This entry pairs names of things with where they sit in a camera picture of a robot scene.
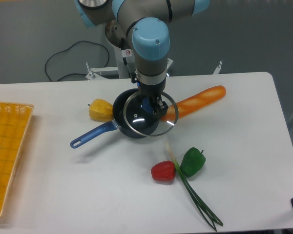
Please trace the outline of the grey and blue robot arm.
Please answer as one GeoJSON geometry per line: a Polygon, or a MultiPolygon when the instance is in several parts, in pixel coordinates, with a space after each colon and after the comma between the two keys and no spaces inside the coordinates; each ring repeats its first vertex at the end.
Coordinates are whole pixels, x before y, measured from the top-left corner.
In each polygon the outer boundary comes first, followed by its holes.
{"type": "Polygon", "coordinates": [[[161,95],[166,85],[170,48],[167,24],[206,10],[208,0],[77,0],[85,24],[116,22],[122,46],[133,52],[133,62],[124,60],[128,76],[149,98],[157,117],[167,107],[161,95]]]}

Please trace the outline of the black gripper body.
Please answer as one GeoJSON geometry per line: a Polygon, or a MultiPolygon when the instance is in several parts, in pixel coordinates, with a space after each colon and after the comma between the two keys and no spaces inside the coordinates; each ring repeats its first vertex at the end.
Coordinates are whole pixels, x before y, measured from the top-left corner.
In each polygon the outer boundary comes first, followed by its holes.
{"type": "Polygon", "coordinates": [[[131,82],[137,84],[138,90],[143,94],[151,98],[158,98],[162,95],[165,86],[167,71],[156,76],[147,76],[140,73],[138,70],[130,74],[131,82]]]}

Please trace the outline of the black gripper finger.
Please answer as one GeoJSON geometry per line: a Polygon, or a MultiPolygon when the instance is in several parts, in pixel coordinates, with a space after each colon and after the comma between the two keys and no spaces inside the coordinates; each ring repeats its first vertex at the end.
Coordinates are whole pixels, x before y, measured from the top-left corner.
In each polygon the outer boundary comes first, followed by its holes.
{"type": "Polygon", "coordinates": [[[168,105],[161,97],[155,100],[155,117],[163,117],[167,114],[168,105]]]}

